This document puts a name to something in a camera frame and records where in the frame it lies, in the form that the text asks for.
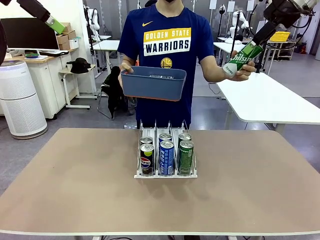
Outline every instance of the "cardboard box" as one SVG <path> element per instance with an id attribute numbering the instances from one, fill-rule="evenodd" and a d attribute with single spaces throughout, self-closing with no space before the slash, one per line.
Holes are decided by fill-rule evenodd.
<path id="1" fill-rule="evenodd" d="M 67 35 L 68 40 L 75 39 L 77 37 L 76 32 L 74 30 L 72 30 L 70 32 L 63 32 L 62 34 Z"/>
<path id="2" fill-rule="evenodd" d="M 70 43 L 69 41 L 65 42 L 64 44 L 59 44 L 59 49 L 62 50 L 70 50 Z"/>
<path id="3" fill-rule="evenodd" d="M 57 39 L 59 45 L 65 44 L 66 42 L 69 41 L 68 36 L 65 34 L 61 34 L 61 35 L 56 36 L 56 39 Z"/>
<path id="4" fill-rule="evenodd" d="M 70 22 L 61 22 L 61 24 L 64 26 L 64 33 L 69 33 L 72 31 Z"/>

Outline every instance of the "can dispenser rack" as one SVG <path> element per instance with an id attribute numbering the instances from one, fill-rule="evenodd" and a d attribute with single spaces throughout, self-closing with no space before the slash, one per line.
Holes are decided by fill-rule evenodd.
<path id="1" fill-rule="evenodd" d="M 160 163 L 159 163 L 159 135 L 160 134 L 171 134 L 172 135 L 172 141 L 174 143 L 174 161 L 173 161 L 173 174 L 172 175 L 161 175 L 160 174 Z M 197 162 L 196 162 L 196 155 L 193 152 L 192 154 L 192 164 L 191 164 L 191 171 L 190 175 L 180 175 L 178 174 L 178 161 L 179 161 L 179 155 L 178 155 L 178 141 L 179 141 L 179 134 L 182 133 L 189 133 L 187 125 L 185 122 L 182 123 L 181 127 L 172 128 L 171 123 L 168 123 L 168 127 L 165 128 L 158 128 L 157 123 L 155 123 L 155 127 L 151 128 L 144 128 L 143 123 L 140 123 L 140 130 L 139 130 L 139 139 L 138 139 L 138 149 L 137 149 L 137 170 L 136 175 L 134 175 L 135 179 L 195 179 L 198 177 L 197 175 Z M 142 168 L 141 168 L 141 162 L 140 162 L 140 138 L 142 137 L 152 137 L 153 139 L 153 146 L 154 146 L 154 152 L 153 152 L 153 173 L 152 175 L 143 175 L 142 174 Z"/>

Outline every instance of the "hand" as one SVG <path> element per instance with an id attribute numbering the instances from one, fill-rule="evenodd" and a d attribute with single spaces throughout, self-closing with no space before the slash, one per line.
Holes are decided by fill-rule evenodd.
<path id="1" fill-rule="evenodd" d="M 237 51 L 233 51 L 232 58 L 237 53 L 238 53 Z M 237 81 L 237 82 L 245 81 L 249 79 L 249 76 L 251 75 L 251 73 L 255 73 L 255 72 L 256 72 L 255 63 L 253 61 L 250 61 L 248 62 L 248 64 L 243 65 L 241 70 L 237 71 L 234 77 L 228 78 L 228 79 L 230 79 L 231 81 Z"/>
<path id="2" fill-rule="evenodd" d="M 123 70 L 127 70 L 129 73 L 133 73 L 133 72 L 134 72 L 134 70 L 132 69 L 132 67 L 131 67 L 129 64 L 125 63 L 125 62 L 123 62 L 123 63 L 121 64 L 120 70 L 121 70 L 121 72 L 122 72 Z M 121 72 L 120 72 L 120 74 L 119 74 L 119 76 L 118 76 L 118 80 L 119 80 L 120 86 L 123 88 L 123 86 L 122 86 Z"/>

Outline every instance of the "monitor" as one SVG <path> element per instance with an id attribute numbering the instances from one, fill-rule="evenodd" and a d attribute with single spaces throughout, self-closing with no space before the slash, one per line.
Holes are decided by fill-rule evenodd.
<path id="1" fill-rule="evenodd" d="M 2 18 L 10 50 L 59 50 L 56 32 L 38 18 Z"/>

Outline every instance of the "gray plastic bin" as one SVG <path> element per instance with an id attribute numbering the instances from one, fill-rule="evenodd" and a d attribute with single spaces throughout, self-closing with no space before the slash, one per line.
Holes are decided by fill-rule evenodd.
<path id="1" fill-rule="evenodd" d="M 125 96 L 167 101 L 181 99 L 186 71 L 146 66 L 133 66 L 132 69 L 133 73 L 128 73 L 126 70 L 121 72 Z M 173 79 L 154 76 L 173 77 Z"/>

